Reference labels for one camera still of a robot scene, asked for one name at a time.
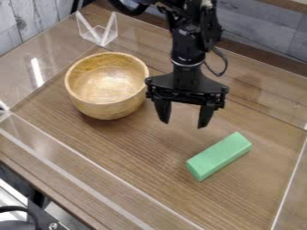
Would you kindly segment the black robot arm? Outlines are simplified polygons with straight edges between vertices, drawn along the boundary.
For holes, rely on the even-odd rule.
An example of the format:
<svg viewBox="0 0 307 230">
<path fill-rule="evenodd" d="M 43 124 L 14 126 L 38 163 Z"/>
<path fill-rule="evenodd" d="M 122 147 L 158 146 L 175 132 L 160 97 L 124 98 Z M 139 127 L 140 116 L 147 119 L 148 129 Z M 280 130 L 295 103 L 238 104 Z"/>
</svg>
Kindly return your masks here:
<svg viewBox="0 0 307 230">
<path fill-rule="evenodd" d="M 227 85 L 202 72 L 207 66 L 207 52 L 222 54 L 216 48 L 222 37 L 218 0 L 170 0 L 164 4 L 172 37 L 172 72 L 146 79 L 147 97 L 164 123 L 170 121 L 175 102 L 198 105 L 198 127 L 203 128 L 214 112 L 224 108 L 230 92 Z"/>
</svg>

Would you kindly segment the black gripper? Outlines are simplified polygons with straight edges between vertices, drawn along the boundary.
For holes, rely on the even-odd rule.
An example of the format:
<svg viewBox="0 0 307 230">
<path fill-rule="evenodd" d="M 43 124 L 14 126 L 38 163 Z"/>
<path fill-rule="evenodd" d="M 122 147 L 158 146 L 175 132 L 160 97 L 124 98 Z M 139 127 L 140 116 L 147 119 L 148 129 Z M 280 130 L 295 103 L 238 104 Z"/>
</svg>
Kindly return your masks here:
<svg viewBox="0 0 307 230">
<path fill-rule="evenodd" d="M 226 106 L 226 96 L 230 88 L 210 79 L 200 66 L 174 66 L 166 75 L 151 76 L 146 79 L 147 97 L 155 104 L 159 120 L 170 122 L 171 104 L 174 102 L 200 105 L 198 127 L 204 128 L 215 110 Z"/>
</svg>

